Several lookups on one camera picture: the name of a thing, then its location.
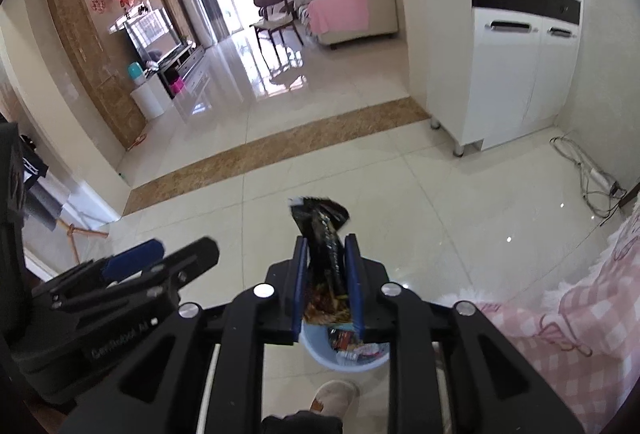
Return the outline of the pink checkered tablecloth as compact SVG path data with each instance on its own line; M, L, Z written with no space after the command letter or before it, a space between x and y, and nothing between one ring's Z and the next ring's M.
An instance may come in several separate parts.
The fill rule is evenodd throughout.
M465 289L437 300L474 304L542 375L587 433L600 433L639 381L639 210L608 237L584 279L544 293L538 310Z

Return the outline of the dark wooden chair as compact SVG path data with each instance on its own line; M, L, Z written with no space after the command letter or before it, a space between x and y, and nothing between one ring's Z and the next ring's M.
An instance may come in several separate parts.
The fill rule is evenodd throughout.
M266 33L273 50L277 50L273 34L278 33L281 42L284 42L282 32L286 28L290 28L297 37L299 44L304 45L295 24L292 6L288 0L253 0L253 4L258 9L259 20L250 27L254 30L259 50L262 50L260 34Z

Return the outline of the white floor air conditioner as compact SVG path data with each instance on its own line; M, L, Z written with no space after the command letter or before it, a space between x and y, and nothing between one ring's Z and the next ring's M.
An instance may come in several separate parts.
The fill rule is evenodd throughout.
M210 48L217 44L213 25L210 23L202 0L182 0L195 36L201 46Z

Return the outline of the white cylinder bin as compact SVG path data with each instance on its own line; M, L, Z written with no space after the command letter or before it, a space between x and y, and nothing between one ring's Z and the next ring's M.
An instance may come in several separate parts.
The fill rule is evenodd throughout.
M157 119L157 117L160 117L165 112L163 105L155 96L149 82L138 86L130 96L134 99L134 102L136 102L136 105L148 122Z

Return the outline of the blue trash bin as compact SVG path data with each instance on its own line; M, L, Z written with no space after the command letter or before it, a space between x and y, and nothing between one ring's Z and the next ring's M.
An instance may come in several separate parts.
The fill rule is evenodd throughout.
M363 342L351 324L328 327L304 322L299 341L319 365L336 372L367 372L390 359L390 344Z

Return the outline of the left beige slipper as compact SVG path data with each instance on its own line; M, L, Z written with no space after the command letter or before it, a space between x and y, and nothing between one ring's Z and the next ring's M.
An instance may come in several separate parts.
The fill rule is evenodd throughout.
M358 396L359 388L355 383L332 380L318 388L309 410L320 416L344 420Z

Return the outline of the television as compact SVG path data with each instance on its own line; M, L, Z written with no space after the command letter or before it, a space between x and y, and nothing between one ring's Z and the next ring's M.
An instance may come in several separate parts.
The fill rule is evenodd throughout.
M164 8L130 18L124 27L143 62L162 62L181 47L181 39Z

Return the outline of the pink blanket on sofa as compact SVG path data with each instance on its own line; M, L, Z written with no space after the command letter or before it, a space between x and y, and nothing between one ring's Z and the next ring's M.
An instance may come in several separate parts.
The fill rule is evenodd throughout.
M368 0L312 0L307 13L311 33L317 36L369 30Z

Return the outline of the dark gold snack wrapper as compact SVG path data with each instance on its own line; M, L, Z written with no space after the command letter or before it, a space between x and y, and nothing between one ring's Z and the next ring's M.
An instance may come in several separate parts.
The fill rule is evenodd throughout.
M314 197L292 198L288 206L307 241L304 320L313 326L352 321L345 249L338 234L349 221L348 210L330 199Z

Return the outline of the white black sideboard cabinet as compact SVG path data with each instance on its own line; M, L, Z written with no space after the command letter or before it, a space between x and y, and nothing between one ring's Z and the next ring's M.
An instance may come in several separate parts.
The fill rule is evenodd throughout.
M407 0L411 94L452 153L554 123L577 62L579 0Z

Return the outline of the beige sofa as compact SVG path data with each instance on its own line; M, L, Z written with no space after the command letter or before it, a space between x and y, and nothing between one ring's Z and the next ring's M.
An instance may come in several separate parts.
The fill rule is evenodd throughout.
M399 30L396 0L293 0L293 7L306 32L324 47Z

